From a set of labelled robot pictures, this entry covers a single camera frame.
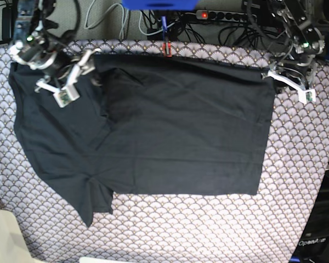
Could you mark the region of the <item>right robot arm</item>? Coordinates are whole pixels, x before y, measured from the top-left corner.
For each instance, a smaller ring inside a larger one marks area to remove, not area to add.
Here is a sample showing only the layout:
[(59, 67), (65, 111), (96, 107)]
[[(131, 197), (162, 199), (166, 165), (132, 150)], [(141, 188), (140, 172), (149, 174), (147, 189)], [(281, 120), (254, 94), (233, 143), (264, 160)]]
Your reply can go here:
[(17, 2), (10, 53), (17, 63), (44, 73), (44, 77), (36, 83), (38, 89), (51, 92), (69, 89), (77, 83), (79, 76), (87, 75), (95, 69), (93, 55), (97, 52), (96, 49), (74, 57), (64, 52), (81, 24), (79, 2), (74, 1), (74, 6), (74, 28), (58, 37), (49, 30), (58, 28), (59, 24), (48, 19), (56, 7), (56, 1)]

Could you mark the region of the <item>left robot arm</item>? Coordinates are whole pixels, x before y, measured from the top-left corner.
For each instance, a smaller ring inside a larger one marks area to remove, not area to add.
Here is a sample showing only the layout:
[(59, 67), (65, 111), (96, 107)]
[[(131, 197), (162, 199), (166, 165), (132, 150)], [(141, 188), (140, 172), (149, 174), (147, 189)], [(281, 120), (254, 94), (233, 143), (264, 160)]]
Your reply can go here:
[(253, 2), (246, 2), (246, 14), (253, 29), (270, 44), (283, 43), (285, 50), (279, 56), (271, 57), (269, 73), (274, 73), (275, 91), (280, 94), (294, 82), (302, 90), (309, 91), (316, 75), (316, 57), (325, 47), (321, 32), (314, 26), (300, 1), (266, 1), (267, 11), (282, 26), (277, 36), (268, 35), (253, 15)]

